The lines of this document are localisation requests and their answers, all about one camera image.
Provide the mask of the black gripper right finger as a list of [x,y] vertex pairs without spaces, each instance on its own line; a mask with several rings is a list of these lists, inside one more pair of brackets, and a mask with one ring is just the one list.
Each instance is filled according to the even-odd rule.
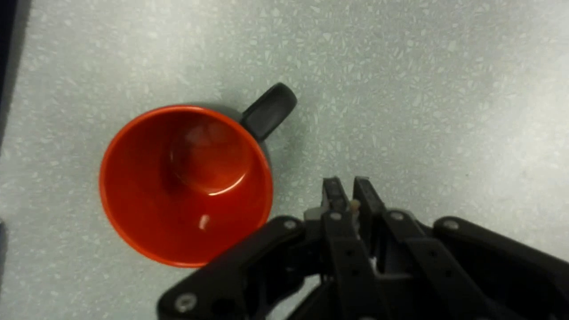
[[458,320],[569,320],[569,264],[459,218],[422,225],[354,180],[360,235],[381,276],[427,285]]

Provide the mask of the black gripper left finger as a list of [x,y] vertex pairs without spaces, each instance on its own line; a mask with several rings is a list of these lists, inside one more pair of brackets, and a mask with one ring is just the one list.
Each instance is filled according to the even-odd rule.
[[338,179],[324,180],[317,219],[273,219],[169,289],[159,320],[264,320],[315,275],[322,283],[294,320],[381,320],[376,276]]

